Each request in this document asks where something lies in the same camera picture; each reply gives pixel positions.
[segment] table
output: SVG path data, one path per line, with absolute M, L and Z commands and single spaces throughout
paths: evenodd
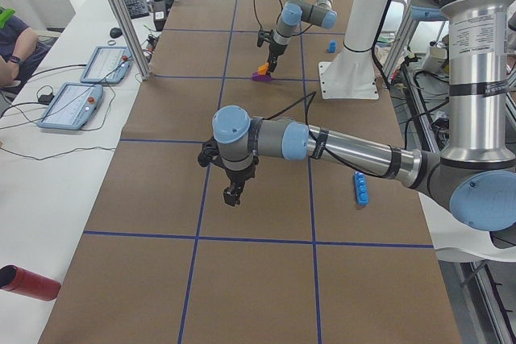
M 152 26 L 152 16 L 134 19 L 141 41 Z M 106 45 L 116 26 L 107 0 L 87 0 L 67 26 L 38 71 L 66 64 L 85 64 L 96 46 Z M 123 38 L 117 44 L 124 45 Z M 54 93 L 66 81 L 78 82 L 83 68 L 42 74 L 29 82 L 15 102 L 34 102 L 36 92 L 51 85 Z M 101 130 L 91 132 L 43 131 L 35 124 L 5 129 L 24 121 L 11 109 L 0 120 L 0 141 L 4 148 L 24 155 L 44 157 L 76 147 L 115 148 L 139 89 L 138 69 L 131 66 L 126 78 L 113 86 L 116 97 Z M 101 125 L 113 92 L 105 89 L 104 100 L 87 128 Z M 24 106 L 30 119 L 42 108 Z M 0 152 L 0 265 L 15 264 L 63 281 L 112 151 L 80 151 L 58 158 L 34 161 Z M 0 292 L 0 342 L 33 344 L 38 341 L 53 302 L 33 300 Z
M 274 24 L 276 0 L 257 1 Z M 252 0 L 177 0 L 41 344 L 460 342 L 416 193 L 371 179 L 359 208 L 351 170 L 262 158 L 233 209 L 223 171 L 197 166 L 218 107 L 267 116 L 318 89 L 351 4 L 335 0 L 338 25 L 293 40 L 276 80 L 257 84 Z M 379 94 L 318 97 L 310 120 L 400 146 Z

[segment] wristwatch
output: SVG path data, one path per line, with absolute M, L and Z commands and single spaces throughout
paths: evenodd
M 17 64 L 18 66 L 21 66 L 23 64 L 23 61 L 18 58 L 17 56 L 10 56 L 9 62 L 12 62 L 13 64 Z

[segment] purple object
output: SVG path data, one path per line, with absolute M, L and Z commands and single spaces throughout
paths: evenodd
M 273 78 L 269 74 L 258 74 L 258 72 L 253 73 L 251 79 L 253 81 L 258 82 L 270 82 L 273 80 Z

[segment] brown paper surface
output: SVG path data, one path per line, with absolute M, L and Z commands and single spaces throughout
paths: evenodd
M 41 344 L 460 342 L 415 192 L 368 178 L 358 207 L 349 168 L 262 157 L 232 208 L 224 171 L 197 164 L 219 106 L 267 117 L 304 90 L 318 90 L 314 125 L 402 144 L 383 89 L 320 97 L 318 62 L 342 47 L 351 6 L 335 0 L 337 26 L 292 39 L 258 83 L 252 0 L 177 0 Z M 273 28 L 277 0 L 257 9 Z

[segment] blue lego brick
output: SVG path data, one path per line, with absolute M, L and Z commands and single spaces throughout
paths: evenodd
M 334 41 L 334 40 L 331 40 L 330 44 L 328 45 L 327 51 L 328 52 L 335 52 L 336 48 L 337 48 L 337 42 Z
M 365 181 L 365 175 L 361 172 L 355 171 L 353 180 L 355 181 L 356 203 L 359 205 L 367 205 L 369 203 L 369 192 L 368 184 Z

